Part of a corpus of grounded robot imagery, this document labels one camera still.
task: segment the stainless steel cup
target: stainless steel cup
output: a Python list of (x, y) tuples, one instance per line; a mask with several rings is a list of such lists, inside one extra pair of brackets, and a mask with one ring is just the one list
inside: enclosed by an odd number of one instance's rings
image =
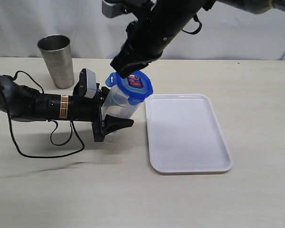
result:
[(44, 37), (37, 43), (54, 85), (59, 89), (74, 84), (70, 44), (70, 39), (63, 35)]

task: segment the blue lid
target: blue lid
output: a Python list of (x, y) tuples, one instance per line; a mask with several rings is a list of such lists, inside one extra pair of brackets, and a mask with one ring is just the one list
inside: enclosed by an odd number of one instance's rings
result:
[(105, 84), (108, 87), (117, 85), (124, 94), (129, 96), (128, 102), (131, 105), (139, 104), (153, 94), (150, 79), (139, 70), (127, 78), (121, 78), (117, 72), (114, 72), (106, 79)]

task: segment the striped label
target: striped label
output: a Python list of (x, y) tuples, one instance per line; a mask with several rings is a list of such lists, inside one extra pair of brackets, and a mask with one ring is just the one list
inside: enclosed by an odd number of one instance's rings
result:
[(67, 109), (68, 109), (68, 96), (61, 95), (60, 99), (60, 119), (67, 119)]

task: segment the white backdrop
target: white backdrop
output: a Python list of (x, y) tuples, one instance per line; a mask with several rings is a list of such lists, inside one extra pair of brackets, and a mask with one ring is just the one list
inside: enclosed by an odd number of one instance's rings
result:
[[(202, 31), (180, 33), (162, 58), (285, 59), (285, 13), (253, 15), (222, 3), (198, 14)], [(41, 56), (36, 43), (50, 34), (71, 38), (74, 57), (112, 58), (133, 15), (107, 19), (101, 0), (0, 0), (0, 56)], [(186, 28), (195, 29), (194, 22)]]

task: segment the white table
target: white table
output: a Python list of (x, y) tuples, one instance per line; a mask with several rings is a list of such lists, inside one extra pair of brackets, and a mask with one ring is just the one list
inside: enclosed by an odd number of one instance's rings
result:
[[(74, 59), (104, 85), (109, 60)], [(25, 70), (55, 89), (42, 59), (0, 58), (0, 75)], [(148, 163), (145, 109), (130, 129), (94, 143), (76, 123), (86, 150), (63, 159), (17, 154), (0, 112), (0, 228), (285, 228), (285, 61), (163, 60), (144, 72), (155, 93), (201, 93), (215, 108), (234, 165), (221, 175), (161, 176)], [(25, 76), (19, 84), (35, 87)], [(69, 132), (61, 123), (57, 138)], [(16, 123), (24, 152), (59, 154), (79, 147), (50, 144), (54, 124)]]

